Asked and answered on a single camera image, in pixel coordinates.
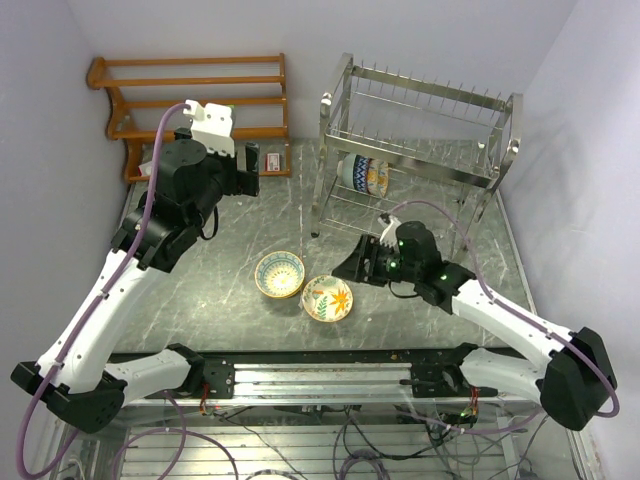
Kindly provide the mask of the leaf flower patterned bowl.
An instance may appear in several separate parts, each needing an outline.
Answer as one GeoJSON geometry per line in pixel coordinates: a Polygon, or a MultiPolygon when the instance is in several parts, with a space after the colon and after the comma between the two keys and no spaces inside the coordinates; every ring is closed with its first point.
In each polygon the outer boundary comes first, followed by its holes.
{"type": "Polygon", "coordinates": [[[335,323],[345,319],[354,305],[349,285],[331,275],[311,279],[302,290],[301,306],[314,320],[335,323]]]}

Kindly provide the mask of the orange blue floral bowl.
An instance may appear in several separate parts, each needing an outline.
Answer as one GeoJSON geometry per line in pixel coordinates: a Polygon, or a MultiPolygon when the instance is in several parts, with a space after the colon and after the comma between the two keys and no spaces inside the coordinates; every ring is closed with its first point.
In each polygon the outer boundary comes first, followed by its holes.
{"type": "Polygon", "coordinates": [[[370,159],[367,170],[367,192],[370,195],[384,198],[389,185],[389,164],[387,162],[370,159]]]}

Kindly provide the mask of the steel dish rack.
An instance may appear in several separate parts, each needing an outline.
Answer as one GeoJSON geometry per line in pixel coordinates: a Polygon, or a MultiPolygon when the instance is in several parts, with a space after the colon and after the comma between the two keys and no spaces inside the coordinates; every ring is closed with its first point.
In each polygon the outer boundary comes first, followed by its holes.
{"type": "Polygon", "coordinates": [[[341,55],[319,113],[310,234],[359,235],[404,201],[442,202],[469,237],[481,228],[521,148],[524,96],[405,75],[341,55]],[[389,164],[384,198],[341,184],[348,154],[389,164]]]}

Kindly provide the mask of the teal dotted bowl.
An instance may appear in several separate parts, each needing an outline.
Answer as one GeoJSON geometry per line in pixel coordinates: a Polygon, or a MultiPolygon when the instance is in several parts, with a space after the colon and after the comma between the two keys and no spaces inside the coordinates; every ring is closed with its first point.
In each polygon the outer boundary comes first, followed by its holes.
{"type": "Polygon", "coordinates": [[[348,154],[338,162],[337,176],[341,184],[348,189],[354,189],[354,167],[356,154],[348,154]]]}

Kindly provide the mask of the blue zigzag red bowl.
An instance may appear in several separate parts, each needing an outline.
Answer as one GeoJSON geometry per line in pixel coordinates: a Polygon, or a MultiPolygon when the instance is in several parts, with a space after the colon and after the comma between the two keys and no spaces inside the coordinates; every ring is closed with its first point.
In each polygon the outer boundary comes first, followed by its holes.
{"type": "Polygon", "coordinates": [[[368,176],[370,159],[361,155],[355,155],[351,169],[351,184],[357,192],[368,194],[368,176]]]}

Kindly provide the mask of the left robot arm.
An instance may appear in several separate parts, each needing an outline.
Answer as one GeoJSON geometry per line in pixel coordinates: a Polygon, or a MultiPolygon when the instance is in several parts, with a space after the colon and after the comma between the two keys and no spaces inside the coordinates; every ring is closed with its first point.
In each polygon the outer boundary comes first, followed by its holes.
{"type": "Polygon", "coordinates": [[[208,220],[218,218],[223,196],[259,193],[257,144],[245,146],[246,167],[193,139],[163,146],[154,199],[140,244],[132,255],[144,206],[127,215],[112,239],[99,279],[55,344],[38,360],[19,363],[12,381],[27,393],[40,393],[47,409],[83,433],[105,428],[122,407],[162,390],[192,397],[201,392],[205,361],[174,343],[161,352],[125,363],[109,358],[124,333],[134,305],[167,276],[180,257],[204,238],[208,220]]]}

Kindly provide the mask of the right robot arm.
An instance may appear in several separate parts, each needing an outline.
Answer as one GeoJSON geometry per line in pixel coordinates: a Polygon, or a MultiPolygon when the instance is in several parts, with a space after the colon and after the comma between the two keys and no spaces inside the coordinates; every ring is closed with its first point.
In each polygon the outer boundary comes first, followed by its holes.
{"type": "Polygon", "coordinates": [[[517,357],[466,344],[440,373],[442,387],[459,396],[474,387],[511,393],[539,405],[559,425],[581,431],[612,401],[617,380],[602,337],[543,320],[487,287],[479,275],[442,258],[420,221],[384,216],[379,236],[361,235],[332,271],[377,287],[409,283],[431,306],[468,320],[518,352],[517,357]]]}

